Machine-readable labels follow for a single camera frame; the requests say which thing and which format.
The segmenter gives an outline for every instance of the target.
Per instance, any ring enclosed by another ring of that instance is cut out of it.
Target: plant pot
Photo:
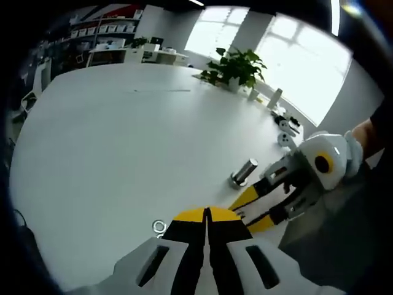
[[[239,89],[240,89],[239,79],[240,79],[239,77],[229,79],[229,85],[228,85],[229,91],[231,91],[233,93],[239,92]]]

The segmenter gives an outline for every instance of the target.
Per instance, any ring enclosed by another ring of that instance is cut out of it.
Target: person's arm
[[[373,122],[368,119],[352,130],[353,137],[362,145],[364,159],[371,157],[384,148],[384,143],[378,137]]]

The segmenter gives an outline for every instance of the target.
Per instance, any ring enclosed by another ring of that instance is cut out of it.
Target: window
[[[247,13],[248,8],[242,7],[206,8],[196,21],[185,49],[218,60],[216,48],[229,49]]]
[[[343,85],[351,52],[333,37],[284,15],[274,18],[256,53],[265,83],[318,126]]]

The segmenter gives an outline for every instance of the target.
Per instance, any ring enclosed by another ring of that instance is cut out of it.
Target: metal cylinder
[[[239,189],[247,184],[247,177],[257,168],[258,161],[249,159],[239,171],[233,172],[230,177],[232,187]]]

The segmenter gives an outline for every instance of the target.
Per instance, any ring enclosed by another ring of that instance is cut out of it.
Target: white tabletop
[[[30,112],[10,192],[66,291],[195,207],[229,206],[227,178],[250,157],[250,183],[286,149],[267,109],[192,77],[197,69],[104,65],[60,75]]]

